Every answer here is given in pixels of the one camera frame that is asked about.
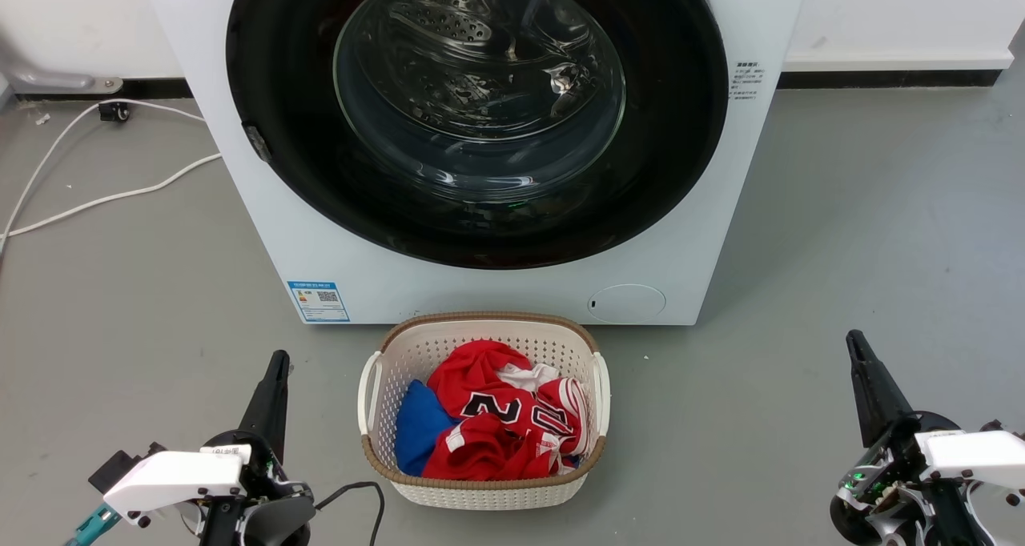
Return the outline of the metal door hinge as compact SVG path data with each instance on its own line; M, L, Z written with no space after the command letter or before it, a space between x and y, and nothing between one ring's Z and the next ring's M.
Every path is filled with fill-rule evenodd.
M270 149L268 149L266 146L266 140L264 140L264 137L260 133L259 129L257 129L256 126L253 126L253 124L249 123L243 123L242 128L244 130L244 134L247 137L249 144L251 145L252 150L255 152L257 157L259 157L261 162L271 164L272 155Z

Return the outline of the grey metal floor bracket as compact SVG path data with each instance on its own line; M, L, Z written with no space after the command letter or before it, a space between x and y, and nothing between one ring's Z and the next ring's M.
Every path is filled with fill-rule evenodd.
M98 78L85 73L47 70L22 56L0 32L0 76L15 94L28 96L110 96L124 87L124 79Z

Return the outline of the black printed text label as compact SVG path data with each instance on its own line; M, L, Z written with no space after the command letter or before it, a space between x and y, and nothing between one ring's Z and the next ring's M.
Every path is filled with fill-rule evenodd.
M737 62L731 74L729 98L733 101L749 101L758 97L762 83L765 79L765 69L758 62Z

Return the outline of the black round glass washer door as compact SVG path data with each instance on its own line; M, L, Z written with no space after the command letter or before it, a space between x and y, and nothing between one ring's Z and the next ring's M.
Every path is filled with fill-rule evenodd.
M594 164L544 195L439 197L377 169L336 96L333 56L364 0L233 0L228 86L266 140L272 170L320 214L418 260L487 270L570 263L672 211L713 157L727 57L707 0L578 0L625 66L619 130Z

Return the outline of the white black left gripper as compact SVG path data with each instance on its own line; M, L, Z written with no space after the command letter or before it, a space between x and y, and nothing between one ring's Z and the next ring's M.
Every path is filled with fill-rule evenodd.
M312 491L284 473L291 359L274 351L244 412L240 429L198 451L157 452L112 490L105 503L124 520L180 504L200 513L198 527L308 527Z

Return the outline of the stainless steel washer drum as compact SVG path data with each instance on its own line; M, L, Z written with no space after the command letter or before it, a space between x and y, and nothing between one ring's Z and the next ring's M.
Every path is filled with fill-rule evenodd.
M544 195L625 115L625 66L578 0L364 0L333 69L371 164L451 199Z

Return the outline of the black baseboard strip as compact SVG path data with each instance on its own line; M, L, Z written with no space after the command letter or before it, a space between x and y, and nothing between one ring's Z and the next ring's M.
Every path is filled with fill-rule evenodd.
M999 69L784 72L778 89L960 89L992 87L1000 75Z
M184 78L125 78L115 91L44 91L41 94L18 94L32 101L94 101L101 98L132 98L133 100L163 100L164 98L194 98L193 90Z

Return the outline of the blue garment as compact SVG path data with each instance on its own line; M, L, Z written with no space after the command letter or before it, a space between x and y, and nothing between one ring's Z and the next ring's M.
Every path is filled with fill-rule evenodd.
M448 415L436 393L420 379L414 379L396 413L394 454L400 472L423 476L439 436L458 423L458 419Z

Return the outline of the blue energy label sticker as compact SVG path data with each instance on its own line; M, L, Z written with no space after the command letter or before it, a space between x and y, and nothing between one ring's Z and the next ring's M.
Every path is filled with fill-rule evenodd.
M348 309L334 281L286 281L298 316L306 324L348 323Z

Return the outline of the round white filter cover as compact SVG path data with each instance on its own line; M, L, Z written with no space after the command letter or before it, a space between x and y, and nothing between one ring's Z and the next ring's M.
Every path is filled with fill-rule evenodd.
M597 291L587 301L587 311L601 323L631 326L655 320L665 305L665 295L655 287L618 284Z

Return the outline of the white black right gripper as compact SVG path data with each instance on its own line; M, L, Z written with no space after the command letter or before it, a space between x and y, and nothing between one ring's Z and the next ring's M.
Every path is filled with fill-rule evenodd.
M861 331L848 331L852 382L865 455L836 491L845 523L975 518L971 495L983 485L1025 501L1025 436L993 421L980 432L941 425L936 414L911 414L900 386Z

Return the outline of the red basketball jersey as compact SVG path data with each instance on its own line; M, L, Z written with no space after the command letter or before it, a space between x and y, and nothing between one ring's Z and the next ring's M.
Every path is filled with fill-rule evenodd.
M538 364L502 342L476 339L432 373L426 386L459 423L439 436L424 478L491 484L567 476L593 450L581 382L561 374L528 392L496 377L508 363Z

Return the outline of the white perforated laundry basket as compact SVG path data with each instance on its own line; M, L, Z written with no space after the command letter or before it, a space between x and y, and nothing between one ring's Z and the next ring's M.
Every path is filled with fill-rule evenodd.
M414 379L428 384L437 367L457 347L493 339L531 363L544 363L578 379L592 419L593 450L567 476L512 481L456 481L406 476L396 465L396 414ZM359 429L371 467L409 501L438 508L512 511L567 502L603 455L610 423L610 378L589 331L557 316L520 312L457 312L420 316L391 329L365 364L359 386Z

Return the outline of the white garment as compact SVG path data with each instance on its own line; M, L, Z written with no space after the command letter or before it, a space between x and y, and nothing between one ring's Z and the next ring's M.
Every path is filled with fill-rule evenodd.
M561 377L557 368L542 363L535 364L531 368L520 368L508 363L500 370L495 371L495 375L505 384L528 392L538 392L543 385L557 381Z

